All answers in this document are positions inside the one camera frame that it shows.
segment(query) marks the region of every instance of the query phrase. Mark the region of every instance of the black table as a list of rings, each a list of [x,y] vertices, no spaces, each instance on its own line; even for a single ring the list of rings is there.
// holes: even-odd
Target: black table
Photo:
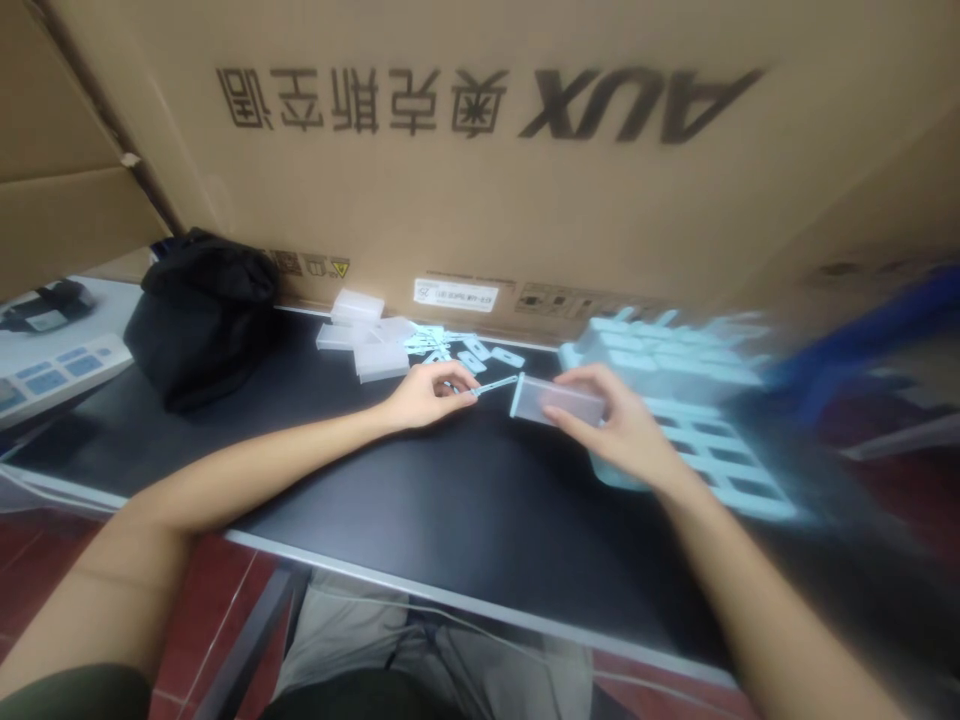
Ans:
[[[133,367],[11,464],[66,481],[81,497],[100,491],[125,499],[231,443],[373,405],[399,382],[359,385],[351,353],[318,353],[314,340],[325,318],[284,310],[275,318],[275,348],[233,395],[167,414]],[[533,376],[559,372],[549,349],[512,349]],[[484,383],[515,372],[489,365]],[[228,537],[734,684],[719,629],[658,503],[600,483],[583,449],[555,429],[510,419],[511,397],[509,388],[492,391],[443,423],[323,468],[235,523]],[[802,510],[790,523],[746,522],[818,609],[850,627],[871,653],[895,656],[898,672],[905,654],[916,668],[955,659],[944,654],[955,629],[928,636],[956,618],[944,608],[942,588],[931,589],[909,540],[878,526],[876,508],[836,462],[792,426],[772,421],[764,398],[741,399],[725,417]],[[867,569],[864,557],[873,558]],[[905,595],[898,589],[904,582],[911,584],[909,607],[889,596]],[[885,600],[864,599],[865,584]],[[923,618],[915,616],[918,602]],[[904,614],[913,616],[906,624]]]

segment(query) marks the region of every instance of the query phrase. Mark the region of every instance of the left hand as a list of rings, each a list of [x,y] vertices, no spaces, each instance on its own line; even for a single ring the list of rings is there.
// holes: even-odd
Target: left hand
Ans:
[[[449,382],[460,391],[444,385]],[[451,360],[430,365],[414,365],[393,395],[378,408],[391,427],[397,430],[423,427],[436,422],[455,410],[477,402],[469,392],[480,383],[460,362]]]

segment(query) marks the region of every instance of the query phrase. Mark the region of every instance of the right hand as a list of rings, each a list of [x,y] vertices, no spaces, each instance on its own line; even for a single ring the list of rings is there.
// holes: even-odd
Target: right hand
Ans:
[[[599,363],[586,365],[563,373],[554,382],[585,385],[607,401],[609,418],[599,428],[560,408],[543,409],[551,422],[588,450],[655,489],[675,489],[676,483],[696,478],[664,437],[640,396],[610,368]]]

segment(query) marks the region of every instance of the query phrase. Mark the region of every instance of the button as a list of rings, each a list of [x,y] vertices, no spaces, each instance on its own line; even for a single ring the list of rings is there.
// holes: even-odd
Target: button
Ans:
[[[61,385],[67,384],[66,376],[57,370],[52,370],[43,375],[38,375],[32,380],[27,380],[27,388],[34,395],[43,395],[48,393],[54,388],[58,388]]]
[[[43,372],[44,370],[49,370],[51,367],[53,366],[48,362],[38,363],[33,367],[28,367],[25,370],[18,372],[17,378],[20,380],[26,380],[28,377],[33,377],[37,373]]]
[[[69,370],[70,374],[74,377],[80,377],[89,372],[93,372],[97,368],[102,368],[103,363],[93,355],[86,355],[79,360],[74,360],[72,363],[67,363],[64,367]]]
[[[59,363],[70,362],[74,358],[78,358],[81,355],[86,355],[86,354],[87,354],[86,348],[77,348],[76,350],[71,350],[70,352],[64,353],[63,355],[58,357],[57,362]]]

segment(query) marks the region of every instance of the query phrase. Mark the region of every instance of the black bag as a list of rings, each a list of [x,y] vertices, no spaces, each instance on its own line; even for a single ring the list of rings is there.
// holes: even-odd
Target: black bag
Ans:
[[[143,278],[123,334],[171,412],[246,382],[270,347],[276,265],[264,253],[193,228]]]

